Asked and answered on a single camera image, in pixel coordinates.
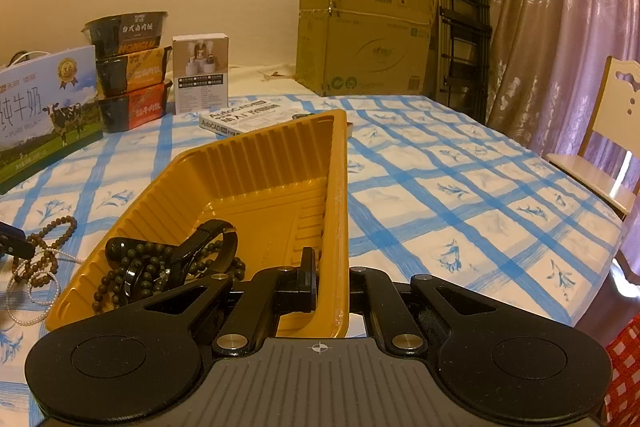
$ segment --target blue and white checkered tablecloth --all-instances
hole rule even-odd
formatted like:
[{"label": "blue and white checkered tablecloth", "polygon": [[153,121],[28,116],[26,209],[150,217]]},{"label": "blue and white checkered tablecloth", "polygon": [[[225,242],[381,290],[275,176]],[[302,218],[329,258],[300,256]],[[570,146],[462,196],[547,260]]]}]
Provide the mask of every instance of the blue and white checkered tablecloth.
[{"label": "blue and white checkered tablecloth", "polygon": [[[354,123],[348,142],[352,266],[383,269],[396,281],[431,273],[569,325],[606,276],[620,220],[503,135],[420,96],[261,98],[308,112],[347,110]],[[106,136],[2,196],[0,220],[30,233],[73,214],[78,230],[65,250],[84,259],[175,155],[215,139],[198,127],[195,114]],[[76,267],[60,262],[63,286]],[[2,309],[9,274],[5,261]],[[33,293],[38,300],[51,295],[51,289]],[[24,293],[9,300],[23,320],[41,311]],[[23,367],[44,333],[42,324],[12,325],[0,311],[0,426],[33,426],[42,418]]]}]

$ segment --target yellow plastic tray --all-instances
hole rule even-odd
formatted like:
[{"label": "yellow plastic tray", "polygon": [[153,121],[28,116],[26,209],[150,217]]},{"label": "yellow plastic tray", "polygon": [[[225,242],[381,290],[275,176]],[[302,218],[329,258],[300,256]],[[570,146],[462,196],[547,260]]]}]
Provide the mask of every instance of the yellow plastic tray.
[{"label": "yellow plastic tray", "polygon": [[[110,269],[111,237],[179,245],[217,217],[238,230],[246,277],[299,266],[303,247],[319,252],[318,304],[280,320],[278,336],[341,337],[349,320],[343,110],[292,120],[188,150],[169,163],[82,263],[56,300],[48,330],[94,315],[93,295]],[[105,306],[110,309],[111,303]]]}]

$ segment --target red checkered cloth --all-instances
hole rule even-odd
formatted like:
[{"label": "red checkered cloth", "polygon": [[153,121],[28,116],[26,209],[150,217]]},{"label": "red checkered cloth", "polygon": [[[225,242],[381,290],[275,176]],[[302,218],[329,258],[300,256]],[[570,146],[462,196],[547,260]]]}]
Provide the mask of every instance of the red checkered cloth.
[{"label": "red checkered cloth", "polygon": [[640,427],[640,315],[607,346],[613,375],[604,398],[607,426]]}]

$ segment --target gold medal emblem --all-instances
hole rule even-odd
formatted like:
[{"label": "gold medal emblem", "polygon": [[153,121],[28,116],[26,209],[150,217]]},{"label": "gold medal emblem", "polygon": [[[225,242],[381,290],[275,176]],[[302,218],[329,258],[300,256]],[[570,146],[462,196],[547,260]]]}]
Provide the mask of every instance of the gold medal emblem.
[{"label": "gold medal emblem", "polygon": [[78,81],[76,80],[76,74],[78,74],[78,65],[76,61],[71,57],[63,58],[58,64],[58,76],[60,77],[60,87],[66,89],[66,84],[71,83],[75,86]]}]

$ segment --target book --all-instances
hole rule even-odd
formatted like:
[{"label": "book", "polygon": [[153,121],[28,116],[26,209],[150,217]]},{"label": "book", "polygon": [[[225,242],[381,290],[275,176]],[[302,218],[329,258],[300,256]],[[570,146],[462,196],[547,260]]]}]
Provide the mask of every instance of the book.
[{"label": "book", "polygon": [[[222,136],[236,136],[310,114],[294,105],[254,100],[216,111],[203,111],[198,115],[198,123],[203,129]],[[352,131],[353,123],[347,122],[348,137]]]},{"label": "book", "polygon": [[93,46],[0,70],[1,194],[100,138]]},{"label": "book", "polygon": [[224,33],[174,37],[175,113],[228,105],[229,38]]}]

